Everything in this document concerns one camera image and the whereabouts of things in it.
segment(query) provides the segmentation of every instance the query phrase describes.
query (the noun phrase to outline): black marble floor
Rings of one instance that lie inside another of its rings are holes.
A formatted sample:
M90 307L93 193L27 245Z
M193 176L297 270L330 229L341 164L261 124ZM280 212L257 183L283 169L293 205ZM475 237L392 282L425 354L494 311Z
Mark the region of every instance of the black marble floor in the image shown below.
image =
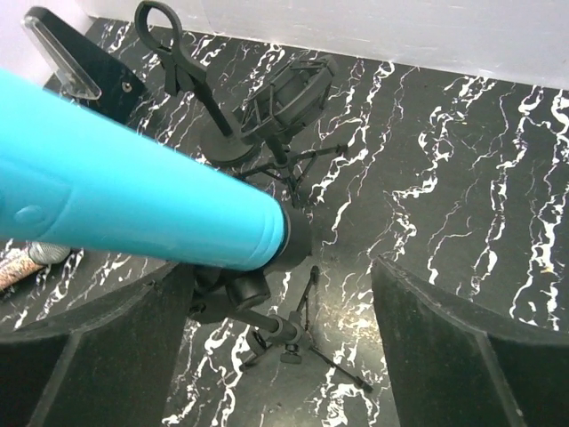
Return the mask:
M168 39L166 30L155 28L155 34ZM163 70L133 25L97 20L89 37L154 94L138 107L132 126L204 162L196 144L204 109L191 94L164 95ZM185 41L209 66L214 95L227 109L290 58L319 54L218 36L186 34ZM390 62L336 60L340 74L327 111L292 145L303 150L347 142L349 153L320 159L307 178L314 256L292 273L269 277L273 298L261 310L290 310L318 264L323 280L311 298L311 332L324 352L361 370L374 393L364 395L310 355L301 366L287 366L279 365L276 352L240 374L236 367L249 354L247 328L188 322L163 425L397 426L370 288L378 254L503 316L569 331L569 93ZM286 197L268 178L252 183ZM0 327L13 330L77 307L160 264L78 252L4 294Z

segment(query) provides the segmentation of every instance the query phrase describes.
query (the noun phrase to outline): black phone holder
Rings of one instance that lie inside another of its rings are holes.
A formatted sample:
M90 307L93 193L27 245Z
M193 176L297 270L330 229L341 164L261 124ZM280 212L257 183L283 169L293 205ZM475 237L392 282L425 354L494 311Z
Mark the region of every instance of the black phone holder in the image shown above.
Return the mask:
M32 7L23 26L61 81L61 93L125 125L146 92L120 60L44 7Z
M300 203L298 194L317 158L326 154L342 154L347 144L328 149L311 149L302 153L289 150L293 137L317 120L323 113L338 65L331 55L318 60L292 60L279 69L248 101L241 111L241 131L265 141L273 160L236 177L244 180L264 173L288 188L293 205ZM309 163L296 174L303 160Z
M152 9L163 13L172 25L171 48L150 34L148 14ZM212 165L230 167L241 165L258 154L259 142L242 135L238 122L221 112L207 84L207 68L194 60L182 43L183 30L176 12L167 4L144 1L136 9L134 25L142 43L160 59L165 71L164 91L171 96L192 92L209 113L210 120L204 125L200 144L205 158Z

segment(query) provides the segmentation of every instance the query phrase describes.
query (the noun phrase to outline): black ring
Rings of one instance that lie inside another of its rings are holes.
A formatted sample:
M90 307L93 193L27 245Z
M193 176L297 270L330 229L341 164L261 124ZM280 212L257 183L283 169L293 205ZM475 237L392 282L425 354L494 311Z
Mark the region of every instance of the black ring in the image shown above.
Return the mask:
M145 0L139 4L136 8L136 13L134 14L134 27L136 27L136 32L139 34L140 40L143 44L147 46L148 49L157 52L167 49L166 46L158 42L151 34L148 29L148 14L152 9L158 9L163 13L166 18L170 21L172 25L172 38L173 45L172 48L180 44L182 28L180 18L176 12L167 4L160 2L153 2Z

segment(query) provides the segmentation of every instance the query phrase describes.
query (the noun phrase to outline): round indentation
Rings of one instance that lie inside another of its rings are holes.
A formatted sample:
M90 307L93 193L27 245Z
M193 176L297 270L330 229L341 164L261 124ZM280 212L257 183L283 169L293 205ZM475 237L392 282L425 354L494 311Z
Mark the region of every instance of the round indentation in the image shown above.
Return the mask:
M44 209L37 205L26 206L14 215L14 220L22 225L38 224L44 219Z

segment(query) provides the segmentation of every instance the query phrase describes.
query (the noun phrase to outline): transparent plastic piece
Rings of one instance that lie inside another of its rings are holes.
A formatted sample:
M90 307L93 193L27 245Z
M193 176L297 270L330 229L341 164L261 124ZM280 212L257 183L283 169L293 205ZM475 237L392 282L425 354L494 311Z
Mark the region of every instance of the transparent plastic piece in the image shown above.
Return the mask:
M66 93L84 100L100 98L101 89L42 21L35 16L26 16L22 20L22 26Z

